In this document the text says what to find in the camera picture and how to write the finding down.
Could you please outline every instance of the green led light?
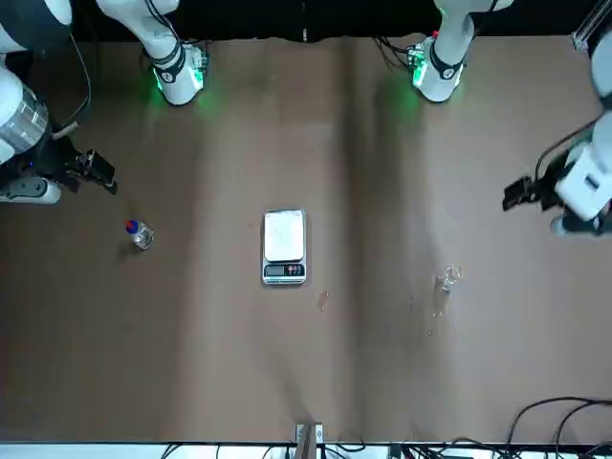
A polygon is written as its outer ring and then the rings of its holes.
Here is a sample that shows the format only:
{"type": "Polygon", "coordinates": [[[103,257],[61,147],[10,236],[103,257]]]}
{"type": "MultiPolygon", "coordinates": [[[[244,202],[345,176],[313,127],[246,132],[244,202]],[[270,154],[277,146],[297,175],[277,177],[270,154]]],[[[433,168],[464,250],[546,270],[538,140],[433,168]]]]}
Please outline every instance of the green led light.
{"type": "Polygon", "coordinates": [[[191,81],[193,81],[193,85],[197,89],[202,89],[204,87],[204,74],[202,70],[194,70],[189,68],[189,76],[191,77],[191,81]]]}
{"type": "Polygon", "coordinates": [[[163,92],[164,90],[162,89],[162,82],[160,81],[160,78],[157,76],[157,72],[155,72],[155,69],[153,69],[153,75],[155,76],[155,80],[157,81],[157,89],[163,92]]]}
{"type": "Polygon", "coordinates": [[[423,79],[425,78],[425,72],[427,71],[427,63],[422,61],[419,65],[414,69],[414,73],[412,74],[412,84],[417,88],[420,88],[423,84],[423,79]]]}

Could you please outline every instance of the water droplet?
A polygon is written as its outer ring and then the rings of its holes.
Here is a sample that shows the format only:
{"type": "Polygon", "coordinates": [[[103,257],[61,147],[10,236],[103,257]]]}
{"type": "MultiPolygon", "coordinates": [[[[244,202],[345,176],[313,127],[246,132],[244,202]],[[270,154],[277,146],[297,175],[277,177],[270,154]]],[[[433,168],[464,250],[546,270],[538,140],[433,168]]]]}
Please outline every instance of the water droplet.
{"type": "Polygon", "coordinates": [[[318,296],[317,307],[321,310],[322,313],[325,312],[325,306],[327,306],[328,300],[329,292],[327,291],[321,292],[321,295],[318,296]]]}

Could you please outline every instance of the table surface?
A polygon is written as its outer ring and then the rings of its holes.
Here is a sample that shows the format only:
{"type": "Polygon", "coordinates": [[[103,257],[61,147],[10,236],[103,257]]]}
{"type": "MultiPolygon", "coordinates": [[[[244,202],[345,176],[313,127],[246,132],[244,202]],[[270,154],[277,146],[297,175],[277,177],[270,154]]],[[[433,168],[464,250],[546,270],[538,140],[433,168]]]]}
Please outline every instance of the table surface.
{"type": "MultiPolygon", "coordinates": [[[[501,209],[601,110],[569,38],[478,38],[439,105],[366,39],[214,44],[206,91],[180,108],[139,52],[101,46],[74,134],[115,164],[119,195],[0,209],[3,438],[291,441],[315,420],[328,440],[501,441],[525,404],[610,395],[612,246],[501,209]],[[307,213],[302,287],[262,285],[270,208],[307,213]],[[154,230],[149,251],[130,250],[127,218],[154,230]],[[452,263],[465,278],[438,295],[452,263]]],[[[61,119],[76,60],[40,65],[61,119]]],[[[517,439],[548,441],[567,407],[517,439]]],[[[587,410],[564,440],[599,441],[604,420],[587,410]]]]}

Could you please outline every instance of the metal frame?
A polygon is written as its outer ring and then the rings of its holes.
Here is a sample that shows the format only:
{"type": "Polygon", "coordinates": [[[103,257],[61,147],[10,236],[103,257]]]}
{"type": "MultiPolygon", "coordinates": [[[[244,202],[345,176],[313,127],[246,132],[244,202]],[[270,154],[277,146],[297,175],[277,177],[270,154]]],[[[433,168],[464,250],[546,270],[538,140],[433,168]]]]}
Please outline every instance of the metal frame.
{"type": "Polygon", "coordinates": [[[586,53],[589,49],[589,38],[595,33],[605,18],[612,12],[612,0],[600,0],[584,18],[580,27],[572,33],[572,40],[577,50],[586,53]]]}

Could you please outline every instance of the black cable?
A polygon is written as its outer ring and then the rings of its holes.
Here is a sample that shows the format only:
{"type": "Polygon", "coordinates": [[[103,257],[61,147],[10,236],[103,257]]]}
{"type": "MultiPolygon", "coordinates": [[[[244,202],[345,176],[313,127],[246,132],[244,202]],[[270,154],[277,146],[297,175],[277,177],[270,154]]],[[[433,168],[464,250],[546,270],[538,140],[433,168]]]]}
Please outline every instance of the black cable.
{"type": "Polygon", "coordinates": [[[92,40],[94,41],[95,54],[96,54],[96,73],[95,75],[96,75],[96,81],[98,81],[102,73],[102,59],[101,59],[98,33],[96,32],[96,28],[94,27],[94,24],[92,23],[92,20],[89,17],[89,14],[87,14],[83,10],[83,7],[80,5],[80,2],[75,2],[75,4],[76,4],[76,9],[81,15],[83,21],[85,22],[87,31],[89,32],[89,34],[92,37],[92,40]]]}
{"type": "Polygon", "coordinates": [[[384,46],[393,54],[393,57],[395,57],[395,60],[398,62],[400,67],[402,67],[404,70],[407,68],[408,61],[407,59],[404,60],[404,56],[408,54],[408,50],[404,50],[402,48],[398,48],[395,45],[392,45],[388,38],[382,36],[377,36],[374,39],[378,40],[378,42],[381,43],[382,46],[384,46]]]}
{"type": "Polygon", "coordinates": [[[344,454],[341,454],[339,452],[337,452],[335,449],[331,449],[329,447],[323,446],[323,450],[324,451],[329,451],[329,452],[333,452],[334,454],[336,454],[337,457],[339,457],[340,459],[347,459],[346,456],[344,454]]]}
{"type": "Polygon", "coordinates": [[[582,125],[581,127],[579,127],[578,129],[576,129],[575,131],[572,131],[571,133],[569,133],[567,136],[565,136],[563,139],[561,139],[560,141],[557,141],[555,143],[553,143],[551,146],[549,146],[548,148],[546,148],[541,155],[539,155],[539,158],[537,159],[537,163],[535,164],[535,173],[534,173],[534,178],[536,180],[539,179],[539,169],[542,166],[542,161],[544,161],[544,158],[546,158],[549,154],[551,154],[553,151],[555,151],[558,147],[560,147],[561,145],[563,145],[564,143],[566,143],[567,141],[573,139],[575,136],[577,136],[578,134],[581,134],[582,132],[584,132],[585,130],[589,129],[591,126],[593,126],[593,124],[595,124],[598,119],[600,117],[596,117],[593,120],[590,120],[589,122],[587,122],[586,124],[582,125]]]}
{"type": "Polygon", "coordinates": [[[589,457],[589,456],[592,456],[593,453],[597,451],[598,449],[603,448],[603,447],[610,447],[610,446],[612,446],[612,440],[606,440],[605,442],[601,442],[595,445],[594,447],[586,451],[583,455],[586,457],[589,457]]]}
{"type": "Polygon", "coordinates": [[[174,35],[174,37],[177,39],[177,41],[181,41],[181,38],[179,38],[179,35],[177,35],[176,31],[172,27],[172,24],[170,24],[170,21],[168,21],[160,13],[160,11],[157,9],[157,7],[153,3],[153,1],[152,0],[144,0],[144,4],[146,5],[146,8],[149,10],[149,13],[151,14],[151,16],[153,16],[153,19],[155,19],[156,22],[158,22],[159,24],[161,24],[161,25],[165,26],[167,29],[169,29],[172,32],[172,34],[174,35]]]}
{"type": "Polygon", "coordinates": [[[498,3],[499,3],[499,0],[493,0],[493,2],[491,3],[491,7],[487,11],[487,16],[482,21],[482,24],[480,25],[480,27],[474,31],[474,38],[476,36],[478,36],[483,30],[485,30],[487,28],[487,26],[491,22],[491,15],[490,15],[490,13],[495,11],[495,7],[497,6],[498,3]]]}
{"type": "Polygon", "coordinates": [[[167,457],[172,454],[174,451],[176,451],[178,448],[180,448],[183,444],[182,443],[171,443],[170,445],[167,446],[167,448],[164,450],[164,453],[162,454],[162,457],[160,459],[167,459],[167,457]]]}
{"type": "Polygon", "coordinates": [[[379,39],[382,44],[391,51],[395,51],[396,53],[400,53],[402,55],[408,54],[408,50],[406,48],[400,48],[399,46],[395,46],[386,36],[377,36],[377,39],[379,39]]]}
{"type": "Polygon", "coordinates": [[[272,450],[272,448],[274,447],[268,447],[268,449],[266,449],[266,452],[264,452],[264,455],[261,456],[261,459],[266,459],[266,455],[272,450]]]}
{"type": "Polygon", "coordinates": [[[80,124],[83,115],[87,112],[87,110],[89,110],[89,106],[91,104],[92,99],[92,80],[89,78],[89,72],[87,72],[87,65],[85,65],[83,55],[81,54],[80,49],[78,48],[78,45],[75,42],[75,38],[72,34],[70,34],[70,41],[75,47],[78,61],[80,62],[83,74],[85,75],[85,82],[87,83],[87,96],[85,97],[84,101],[78,106],[75,112],[59,127],[57,132],[55,132],[55,136],[57,136],[58,138],[63,137],[69,132],[67,131],[66,133],[63,133],[62,131],[73,130],[80,124]]]}
{"type": "Polygon", "coordinates": [[[595,405],[594,403],[591,402],[586,402],[584,404],[579,404],[578,406],[576,406],[575,408],[571,409],[563,418],[563,420],[559,423],[557,430],[555,432],[555,435],[553,436],[553,441],[555,442],[555,457],[558,458],[558,451],[559,451],[559,443],[561,441],[561,432],[563,431],[563,428],[565,427],[565,424],[570,420],[570,418],[572,416],[574,416],[576,413],[578,413],[579,411],[581,411],[582,409],[585,409],[588,406],[593,406],[595,405]]]}
{"type": "Polygon", "coordinates": [[[174,38],[176,38],[176,41],[178,41],[179,43],[187,44],[187,45],[194,45],[196,43],[204,41],[203,39],[193,39],[193,40],[181,39],[181,37],[174,30],[174,27],[172,27],[172,24],[170,23],[170,21],[168,21],[168,19],[163,14],[161,14],[160,11],[157,9],[155,4],[153,3],[153,0],[144,0],[144,4],[146,5],[146,8],[149,10],[149,13],[151,14],[151,16],[153,16],[153,19],[155,19],[156,22],[158,22],[159,24],[169,29],[174,35],[174,38]]]}
{"type": "Polygon", "coordinates": [[[335,446],[336,448],[342,449],[344,452],[360,452],[365,449],[365,443],[363,442],[363,440],[360,440],[360,441],[361,441],[361,446],[357,448],[347,448],[346,446],[341,445],[340,443],[336,443],[335,446]]]}
{"type": "Polygon", "coordinates": [[[385,48],[386,46],[384,45],[383,42],[380,41],[379,38],[375,37],[372,38],[374,40],[374,43],[376,44],[376,47],[378,48],[379,52],[381,53],[382,56],[382,60],[384,61],[384,65],[386,65],[386,67],[394,72],[396,70],[401,70],[401,71],[407,71],[407,67],[408,67],[408,63],[407,61],[404,61],[399,54],[397,53],[393,53],[393,56],[395,57],[396,62],[394,62],[393,60],[391,60],[391,58],[388,56],[388,54],[385,52],[385,48]]]}

